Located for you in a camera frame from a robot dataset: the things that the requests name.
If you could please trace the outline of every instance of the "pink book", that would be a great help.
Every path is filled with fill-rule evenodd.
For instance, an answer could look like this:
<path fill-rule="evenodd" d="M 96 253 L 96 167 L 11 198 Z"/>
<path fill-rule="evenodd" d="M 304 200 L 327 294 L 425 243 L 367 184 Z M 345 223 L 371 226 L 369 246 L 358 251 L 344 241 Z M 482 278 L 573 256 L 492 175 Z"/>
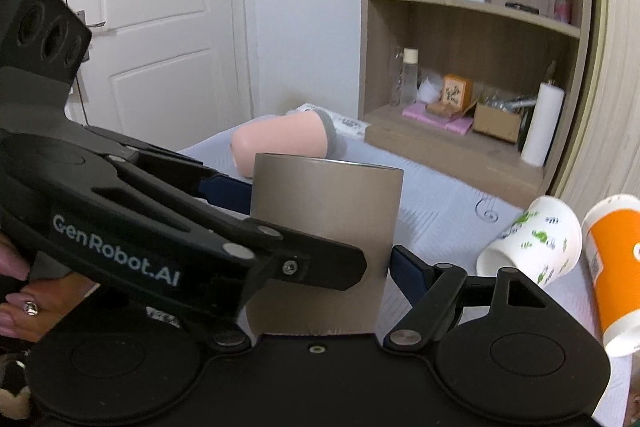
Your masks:
<path fill-rule="evenodd" d="M 451 131 L 456 134 L 468 133 L 474 123 L 474 119 L 469 116 L 458 118 L 457 120 L 447 120 L 446 118 L 429 114 L 425 111 L 425 106 L 422 102 L 417 102 L 414 103 L 414 105 L 406 107 L 402 111 L 402 116 L 405 118 L 413 118 L 419 122 L 427 123 L 439 129 Z"/>

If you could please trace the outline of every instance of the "beige tumbler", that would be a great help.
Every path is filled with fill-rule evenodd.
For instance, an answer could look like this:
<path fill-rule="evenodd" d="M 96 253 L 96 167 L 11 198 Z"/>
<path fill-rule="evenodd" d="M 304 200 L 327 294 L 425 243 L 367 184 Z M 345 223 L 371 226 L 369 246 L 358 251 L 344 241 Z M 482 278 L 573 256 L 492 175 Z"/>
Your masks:
<path fill-rule="evenodd" d="M 270 280 L 246 306 L 256 335 L 374 331 L 398 219 L 402 176 L 400 169 L 375 165 L 256 156 L 252 217 L 353 245 L 367 259 L 362 280 L 347 291 Z"/>

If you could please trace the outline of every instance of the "white door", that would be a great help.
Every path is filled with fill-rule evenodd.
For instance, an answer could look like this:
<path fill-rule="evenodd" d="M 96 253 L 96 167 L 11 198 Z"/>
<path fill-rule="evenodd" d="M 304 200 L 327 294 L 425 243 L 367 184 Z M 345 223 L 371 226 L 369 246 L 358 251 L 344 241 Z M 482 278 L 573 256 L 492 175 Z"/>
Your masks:
<path fill-rule="evenodd" d="M 179 150 L 250 119 L 232 0 L 67 0 L 94 28 L 79 74 L 90 125 Z"/>

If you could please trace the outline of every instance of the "silver ring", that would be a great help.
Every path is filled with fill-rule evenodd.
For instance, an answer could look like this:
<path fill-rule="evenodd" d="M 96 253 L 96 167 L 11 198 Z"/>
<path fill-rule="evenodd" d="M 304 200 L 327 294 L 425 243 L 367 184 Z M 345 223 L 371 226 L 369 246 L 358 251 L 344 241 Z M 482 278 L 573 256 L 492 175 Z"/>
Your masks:
<path fill-rule="evenodd" d="M 40 313 L 40 309 L 38 308 L 38 305 L 33 302 L 33 301 L 27 301 L 22 305 L 22 310 L 27 314 L 27 315 L 31 315 L 31 316 L 35 316 L 38 313 Z"/>

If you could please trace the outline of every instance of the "cardboard box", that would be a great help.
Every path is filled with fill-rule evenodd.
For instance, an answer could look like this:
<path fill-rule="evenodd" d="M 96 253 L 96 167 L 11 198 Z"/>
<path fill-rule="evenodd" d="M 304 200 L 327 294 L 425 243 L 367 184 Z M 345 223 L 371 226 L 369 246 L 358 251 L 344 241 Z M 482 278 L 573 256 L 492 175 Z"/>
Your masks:
<path fill-rule="evenodd" d="M 478 103 L 476 106 L 473 130 L 516 143 L 518 141 L 521 121 L 522 117 L 519 114 L 513 114 Z"/>

